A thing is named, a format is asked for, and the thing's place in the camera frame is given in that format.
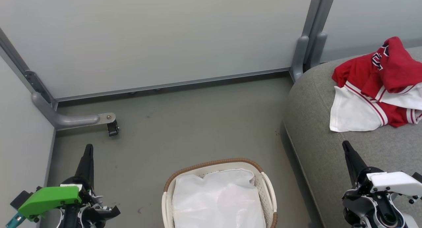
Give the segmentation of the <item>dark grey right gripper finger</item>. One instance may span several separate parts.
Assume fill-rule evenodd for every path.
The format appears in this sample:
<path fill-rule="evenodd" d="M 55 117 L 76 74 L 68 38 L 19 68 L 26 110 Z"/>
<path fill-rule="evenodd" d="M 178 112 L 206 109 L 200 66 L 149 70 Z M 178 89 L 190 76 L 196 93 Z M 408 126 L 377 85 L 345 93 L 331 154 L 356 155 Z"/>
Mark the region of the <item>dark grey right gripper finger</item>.
<path fill-rule="evenodd" d="M 349 141 L 343 141 L 342 147 L 344 150 L 344 156 L 347 164 L 350 181 L 352 185 L 355 185 L 361 171 L 366 169 L 368 166 L 360 157 L 359 153 L 354 150 Z"/>

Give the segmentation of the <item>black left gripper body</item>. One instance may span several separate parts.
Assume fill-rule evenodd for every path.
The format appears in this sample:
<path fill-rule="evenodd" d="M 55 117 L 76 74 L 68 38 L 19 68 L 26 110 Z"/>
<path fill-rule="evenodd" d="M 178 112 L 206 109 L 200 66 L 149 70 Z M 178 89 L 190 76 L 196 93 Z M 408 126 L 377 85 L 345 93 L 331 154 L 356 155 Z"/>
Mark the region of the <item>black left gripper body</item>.
<path fill-rule="evenodd" d="M 73 204 L 62 202 L 60 207 L 62 228 L 104 228 L 108 220 L 121 214 L 117 206 L 103 205 L 93 189 L 85 189 L 76 177 L 66 179 L 60 186 L 77 186 L 78 199 Z"/>

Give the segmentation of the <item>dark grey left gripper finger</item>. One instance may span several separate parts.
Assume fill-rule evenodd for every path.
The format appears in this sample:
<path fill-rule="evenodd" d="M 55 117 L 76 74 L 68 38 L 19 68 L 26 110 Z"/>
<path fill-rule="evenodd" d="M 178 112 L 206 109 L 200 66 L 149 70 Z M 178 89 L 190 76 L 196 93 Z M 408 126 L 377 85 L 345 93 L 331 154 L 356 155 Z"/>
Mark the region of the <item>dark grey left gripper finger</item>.
<path fill-rule="evenodd" d="M 76 180 L 81 182 L 85 189 L 93 189 L 94 185 L 94 147 L 87 144 L 80 158 L 78 168 L 75 173 Z"/>

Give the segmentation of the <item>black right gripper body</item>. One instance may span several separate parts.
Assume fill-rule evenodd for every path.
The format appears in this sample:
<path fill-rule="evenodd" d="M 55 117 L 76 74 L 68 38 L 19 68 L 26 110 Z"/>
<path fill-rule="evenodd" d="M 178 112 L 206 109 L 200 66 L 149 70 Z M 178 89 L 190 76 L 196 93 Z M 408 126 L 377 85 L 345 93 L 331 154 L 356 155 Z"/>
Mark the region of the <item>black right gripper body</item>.
<path fill-rule="evenodd" d="M 421 174 L 404 172 L 377 172 L 376 168 L 362 170 L 356 184 L 342 197 L 343 217 L 347 222 L 414 222 L 402 213 L 394 200 L 407 196 L 414 204 L 421 199 Z"/>

